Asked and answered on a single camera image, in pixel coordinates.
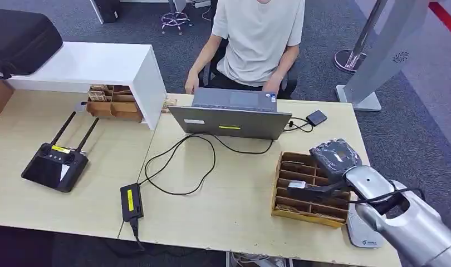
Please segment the person's left hand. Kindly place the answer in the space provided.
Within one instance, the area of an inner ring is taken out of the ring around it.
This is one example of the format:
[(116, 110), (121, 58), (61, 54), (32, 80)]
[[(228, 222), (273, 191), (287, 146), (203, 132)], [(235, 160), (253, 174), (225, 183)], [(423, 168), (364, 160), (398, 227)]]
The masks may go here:
[(267, 93), (278, 94), (282, 81), (283, 75), (280, 75), (279, 73), (274, 73), (270, 77), (270, 79), (263, 85), (262, 91)]

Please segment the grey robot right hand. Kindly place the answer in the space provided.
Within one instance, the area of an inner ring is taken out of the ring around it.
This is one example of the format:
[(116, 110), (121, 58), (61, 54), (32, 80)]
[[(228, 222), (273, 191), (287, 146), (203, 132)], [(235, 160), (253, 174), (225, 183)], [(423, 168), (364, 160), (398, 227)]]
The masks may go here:
[(341, 181), (351, 168), (362, 166), (361, 157), (344, 139), (329, 140), (309, 152), (331, 183)]

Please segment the person's right hand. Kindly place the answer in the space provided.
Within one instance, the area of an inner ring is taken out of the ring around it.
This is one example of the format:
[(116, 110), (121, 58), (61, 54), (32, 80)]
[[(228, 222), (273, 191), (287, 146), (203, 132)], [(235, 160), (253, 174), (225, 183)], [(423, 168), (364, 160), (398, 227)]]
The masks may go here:
[(199, 75), (196, 70), (191, 69), (188, 73), (187, 80), (185, 82), (185, 92), (187, 94), (193, 94), (194, 90), (199, 87)]

